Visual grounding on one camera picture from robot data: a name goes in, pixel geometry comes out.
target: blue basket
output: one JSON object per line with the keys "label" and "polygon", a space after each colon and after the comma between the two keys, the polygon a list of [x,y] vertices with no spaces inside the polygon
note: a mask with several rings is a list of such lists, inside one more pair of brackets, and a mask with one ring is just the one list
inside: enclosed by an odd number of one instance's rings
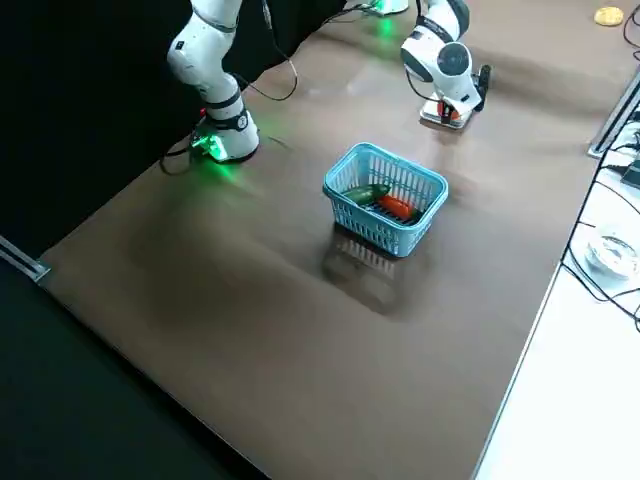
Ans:
{"label": "blue basket", "polygon": [[[342,195],[351,188],[384,184],[389,195],[424,212],[415,225],[402,225]],[[336,222],[395,255],[406,257],[431,226],[449,194],[442,175],[376,147],[359,143],[336,163],[324,180]]]}

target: black curtain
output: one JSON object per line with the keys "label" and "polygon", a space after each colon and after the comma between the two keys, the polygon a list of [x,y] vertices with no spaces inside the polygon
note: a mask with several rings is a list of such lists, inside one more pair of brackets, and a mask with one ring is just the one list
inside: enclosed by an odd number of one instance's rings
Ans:
{"label": "black curtain", "polygon": [[[287,54],[345,0],[270,0]],[[149,167],[198,118],[165,55],[188,0],[14,2],[3,10],[5,135],[0,235],[33,256]],[[245,0],[227,70],[249,81],[282,61],[260,0]]]}

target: white desk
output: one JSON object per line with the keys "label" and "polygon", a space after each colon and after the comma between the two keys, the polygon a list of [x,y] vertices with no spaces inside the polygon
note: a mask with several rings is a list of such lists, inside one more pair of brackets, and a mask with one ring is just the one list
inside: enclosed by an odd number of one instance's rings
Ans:
{"label": "white desk", "polygon": [[[604,163],[630,161],[610,152]],[[640,191],[622,185],[619,176],[601,171],[597,179],[640,208]],[[640,217],[594,185],[580,220],[603,225],[614,219],[640,235]],[[579,260],[589,230],[578,226],[571,238]],[[636,280],[605,291],[638,286]],[[640,293],[618,300],[633,312]],[[565,268],[552,279],[474,478],[640,479],[640,333]]]}

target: cable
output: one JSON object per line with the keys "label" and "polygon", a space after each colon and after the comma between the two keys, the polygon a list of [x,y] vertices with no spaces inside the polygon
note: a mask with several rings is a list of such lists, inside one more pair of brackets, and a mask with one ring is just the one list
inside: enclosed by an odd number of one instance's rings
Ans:
{"label": "cable", "polygon": [[358,3],[357,5],[354,5],[353,7],[349,7],[349,8],[345,8],[344,10],[340,10],[338,13],[336,13],[335,15],[331,15],[329,18],[327,18],[324,22],[322,22],[322,24],[320,25],[321,27],[326,25],[327,23],[352,23],[352,21],[346,21],[346,22],[334,22],[336,18],[338,17],[342,17],[344,15],[347,15],[349,13],[352,12],[363,12],[366,16],[367,13],[369,13],[371,10],[373,10],[375,7],[378,6],[378,3],[380,3],[381,0],[376,0],[372,3]]}
{"label": "cable", "polygon": [[298,71],[296,70],[296,66],[293,64],[291,57],[289,57],[289,55],[284,53],[278,46],[278,42],[276,40],[276,34],[273,30],[273,22],[271,20],[271,10],[269,9],[269,4],[267,3],[267,0],[262,0],[262,13],[264,16],[264,22],[267,25],[267,29],[269,30],[269,32],[271,32],[271,41],[273,42],[273,48],[276,50],[276,52],[278,52],[282,56],[282,58],[284,58],[287,62],[289,62],[289,66],[291,67],[291,71],[293,72],[293,87],[291,87],[291,90],[289,91],[289,93],[287,93],[284,97],[274,97],[272,95],[269,95],[268,93],[263,92],[258,87],[256,87],[253,83],[245,80],[241,75],[234,73],[233,76],[236,78],[236,80],[240,80],[242,83],[244,83],[246,87],[252,90],[255,90],[263,97],[268,98],[269,100],[273,100],[274,102],[284,102],[285,100],[288,100],[289,98],[291,98],[291,96],[298,89],[298,82],[299,82]]}
{"label": "cable", "polygon": [[164,154],[164,158],[167,158],[167,157],[177,157],[178,155],[182,155],[183,153],[186,153],[186,152],[187,152],[187,150],[189,150],[189,147],[184,147],[184,148],[181,148],[180,150],[175,150],[175,151],[173,151],[173,152],[165,153],[165,154]]}
{"label": "cable", "polygon": [[640,27],[640,23],[636,20],[636,13],[638,13],[638,11],[640,11],[640,5],[636,6],[631,11],[629,16],[627,17],[627,20],[624,22],[624,25],[622,27],[622,38],[624,38],[624,41],[627,42],[629,45],[631,45],[632,47],[638,49],[635,52],[633,52],[633,58],[635,58],[636,60],[640,61],[640,45],[638,45],[637,43],[631,41],[631,39],[629,38],[629,35],[627,33],[627,27],[629,26],[629,22],[633,22],[633,24],[636,27]]}
{"label": "cable", "polygon": [[296,92],[298,88],[298,71],[296,70],[296,66],[293,64],[293,61],[287,55],[282,53],[282,51],[280,51],[279,48],[277,48],[277,50],[287,60],[287,62],[289,62],[289,66],[291,67],[291,71],[293,72],[293,87],[291,87],[291,90],[289,91],[289,93],[287,93],[284,97],[273,97],[268,93],[263,92],[258,87],[256,87],[253,83],[245,80],[244,78],[242,78],[242,76],[240,76],[237,73],[234,73],[233,76],[236,77],[237,80],[240,80],[242,83],[244,83],[246,87],[249,87],[250,89],[255,90],[263,97],[268,98],[269,100],[273,100],[274,102],[284,102],[285,100],[288,100],[289,98],[291,98],[291,96]]}
{"label": "cable", "polygon": [[413,84],[413,81],[411,80],[411,75],[409,74],[409,70],[407,70],[405,68],[404,72],[407,74],[407,81],[409,82],[409,86],[411,87],[411,90],[413,90],[413,93],[415,93],[416,95],[418,95],[420,98],[424,99],[424,100],[428,100],[430,102],[435,102],[435,103],[440,103],[439,100],[434,100],[431,97],[425,97],[423,94],[421,94],[418,90],[416,90],[415,85]]}
{"label": "cable", "polygon": [[620,305],[617,301],[616,298],[620,297],[622,295],[626,295],[628,293],[633,293],[636,292],[638,290],[634,289],[633,291],[628,291],[628,292],[621,292],[621,294],[618,294],[616,296],[610,296],[609,294],[607,294],[607,292],[605,292],[602,287],[600,287],[600,285],[597,284],[597,282],[591,278],[591,276],[584,270],[584,268],[582,268],[582,266],[580,265],[580,263],[578,262],[578,259],[576,258],[575,254],[573,253],[573,249],[571,248],[571,244],[569,244],[568,247],[568,252],[569,255],[571,255],[571,258],[573,259],[573,262],[575,263],[576,267],[578,267],[578,270],[580,271],[580,274],[585,277],[589,283],[591,283],[591,285],[593,285],[593,287],[595,287],[595,289],[598,291],[598,293],[600,293],[604,299],[602,298],[598,298],[598,296],[593,293],[591,291],[591,289],[589,288],[589,286],[585,283],[585,281],[582,278],[579,278],[579,275],[575,272],[575,270],[573,270],[569,265],[567,265],[566,263],[561,262],[561,265],[576,279],[580,282],[580,284],[587,289],[587,291],[589,292],[589,294],[591,294],[591,296],[596,299],[599,302],[610,302],[613,305],[615,305],[618,310],[620,310],[622,313],[624,313],[626,316],[630,317],[631,319],[633,319],[633,321],[635,322],[635,326],[636,329],[638,328],[638,321],[640,320],[636,314],[638,312],[639,309],[636,309],[635,313],[631,313],[629,310],[627,310],[626,308],[624,308],[622,305]]}
{"label": "cable", "polygon": [[614,193],[616,196],[618,196],[624,203],[626,203],[627,205],[629,205],[629,207],[631,207],[633,209],[634,212],[636,212],[638,215],[640,215],[640,210],[638,210],[635,205],[633,203],[631,203],[629,200],[627,200],[626,198],[624,198],[623,195],[620,195],[618,192],[616,192],[613,188],[611,188],[609,185],[602,183],[600,180],[594,180],[593,183],[600,185],[604,188],[606,188],[607,190],[609,190],[610,192]]}

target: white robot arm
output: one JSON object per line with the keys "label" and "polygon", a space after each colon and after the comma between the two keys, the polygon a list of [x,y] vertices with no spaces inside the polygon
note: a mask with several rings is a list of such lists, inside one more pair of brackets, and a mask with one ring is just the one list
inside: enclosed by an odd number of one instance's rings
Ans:
{"label": "white robot arm", "polygon": [[207,113],[192,145],[219,162],[246,160],[259,144],[258,129],[244,106],[238,82],[222,69],[241,5],[242,0],[191,0],[189,23],[167,53],[175,76],[195,87],[205,102]]}
{"label": "white robot arm", "polygon": [[469,8],[464,0],[429,0],[422,14],[418,3],[416,26],[405,40],[400,55],[409,74],[433,83],[435,98],[460,116],[484,106],[488,88],[488,67],[481,75],[472,73],[471,54],[458,40],[469,28]]}

